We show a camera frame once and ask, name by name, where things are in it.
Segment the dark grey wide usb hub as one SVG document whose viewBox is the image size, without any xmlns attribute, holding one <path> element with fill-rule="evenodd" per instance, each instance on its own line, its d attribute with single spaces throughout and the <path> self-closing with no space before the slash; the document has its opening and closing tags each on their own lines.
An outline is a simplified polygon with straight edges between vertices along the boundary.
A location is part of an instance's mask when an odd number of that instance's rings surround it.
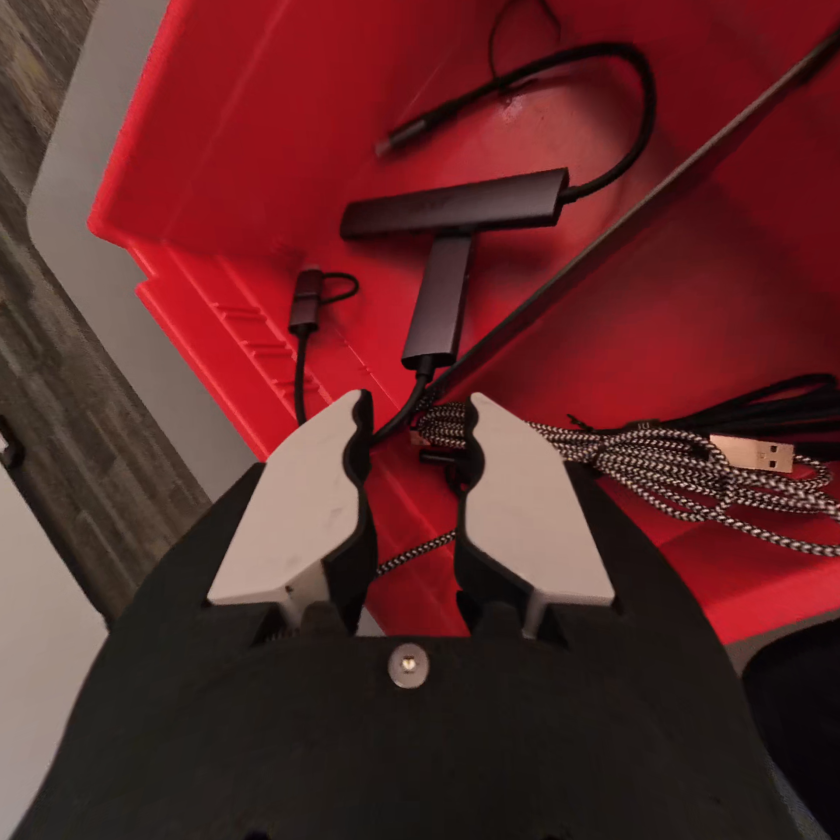
<svg viewBox="0 0 840 840">
<path fill-rule="evenodd" d="M 623 176 L 652 137 L 657 111 L 655 74 L 645 53 L 631 43 L 604 41 L 580 45 L 536 59 L 403 123 L 376 149 L 377 154 L 399 151 L 503 88 L 546 70 L 593 59 L 626 62 L 636 72 L 642 92 L 643 109 L 637 137 L 620 161 L 605 173 L 584 184 L 571 185 L 569 170 L 561 167 L 364 199 L 345 207 L 339 225 L 341 238 L 355 241 L 386 235 L 468 235 L 555 226 L 563 207 L 600 192 Z"/>
</svg>

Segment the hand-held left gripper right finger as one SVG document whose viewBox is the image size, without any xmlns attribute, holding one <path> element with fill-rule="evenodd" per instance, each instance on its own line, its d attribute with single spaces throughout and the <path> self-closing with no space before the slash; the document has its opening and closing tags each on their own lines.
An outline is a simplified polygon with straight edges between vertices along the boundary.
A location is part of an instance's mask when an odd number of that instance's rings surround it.
<svg viewBox="0 0 840 840">
<path fill-rule="evenodd" d="M 492 603 L 509 606 L 529 638 L 553 606 L 613 607 L 613 583 L 551 442 L 476 392 L 465 405 L 465 444 L 454 573 L 468 629 Z"/>
</svg>

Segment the dark grey slim usb hub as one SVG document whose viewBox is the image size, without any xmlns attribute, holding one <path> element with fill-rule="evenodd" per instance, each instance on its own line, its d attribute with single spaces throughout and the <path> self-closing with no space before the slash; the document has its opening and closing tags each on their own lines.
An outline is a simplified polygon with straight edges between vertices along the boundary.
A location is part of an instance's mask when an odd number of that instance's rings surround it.
<svg viewBox="0 0 840 840">
<path fill-rule="evenodd" d="M 415 384 L 402 408 L 374 433 L 373 446 L 411 422 L 436 372 L 457 360 L 473 244 L 471 234 L 440 235 L 433 242 L 401 359 Z"/>
</svg>

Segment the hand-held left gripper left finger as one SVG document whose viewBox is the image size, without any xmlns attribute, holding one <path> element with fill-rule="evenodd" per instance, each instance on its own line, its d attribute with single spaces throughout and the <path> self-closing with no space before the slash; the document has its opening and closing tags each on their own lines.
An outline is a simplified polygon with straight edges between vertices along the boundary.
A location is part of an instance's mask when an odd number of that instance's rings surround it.
<svg viewBox="0 0 840 840">
<path fill-rule="evenodd" d="M 207 600 L 274 603 L 287 627 L 328 602 L 358 632 L 378 543 L 364 484 L 371 472 L 373 400 L 359 389 L 292 433 L 267 459 Z"/>
</svg>

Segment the black pad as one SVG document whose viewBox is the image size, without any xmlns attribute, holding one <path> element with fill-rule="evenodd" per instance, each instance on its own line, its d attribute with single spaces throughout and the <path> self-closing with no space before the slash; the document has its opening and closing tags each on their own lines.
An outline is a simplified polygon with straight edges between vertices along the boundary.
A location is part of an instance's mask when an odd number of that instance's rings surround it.
<svg viewBox="0 0 840 840">
<path fill-rule="evenodd" d="M 774 640 L 742 672 L 753 719 L 799 815 L 839 838 L 839 621 Z"/>
</svg>

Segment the black bin divider strip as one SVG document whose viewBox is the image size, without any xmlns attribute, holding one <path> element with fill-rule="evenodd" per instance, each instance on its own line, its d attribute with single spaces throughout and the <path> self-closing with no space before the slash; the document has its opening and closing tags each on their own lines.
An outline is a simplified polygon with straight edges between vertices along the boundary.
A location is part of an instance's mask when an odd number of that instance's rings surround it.
<svg viewBox="0 0 840 840">
<path fill-rule="evenodd" d="M 771 87 L 669 173 L 602 236 L 574 257 L 555 277 L 537 289 L 510 316 L 441 374 L 427 388 L 422 404 L 431 404 L 492 362 L 609 258 L 624 246 L 632 244 L 645 229 L 663 217 L 676 200 L 709 181 L 719 164 L 733 154 L 785 99 L 820 75 L 838 57 L 838 51 L 839 28 L 835 28 Z"/>
</svg>

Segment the red plastic bin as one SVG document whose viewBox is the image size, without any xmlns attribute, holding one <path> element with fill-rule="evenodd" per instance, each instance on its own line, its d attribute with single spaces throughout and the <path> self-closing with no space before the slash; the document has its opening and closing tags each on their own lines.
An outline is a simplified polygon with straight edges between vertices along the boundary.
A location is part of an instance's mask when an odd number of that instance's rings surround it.
<svg viewBox="0 0 840 840">
<path fill-rule="evenodd" d="M 395 155 L 375 144 L 489 78 L 503 2 L 171 2 L 89 216 L 131 254 L 143 305 L 257 459 L 296 426 L 288 331 L 299 270 L 360 279 L 322 315 L 307 409 L 372 393 L 383 424 L 432 239 L 345 242 L 354 201 L 566 167 L 588 182 L 630 148 L 634 72 L 589 59 L 493 96 Z M 838 2 L 534 2 L 508 11 L 499 71 L 557 47 L 636 45 L 654 136 L 556 227 L 481 234 L 458 369 L 532 421 L 666 421 L 796 375 L 838 376 L 838 58 L 692 165 L 553 286 L 550 308 L 467 353 L 838 27 Z"/>
</svg>

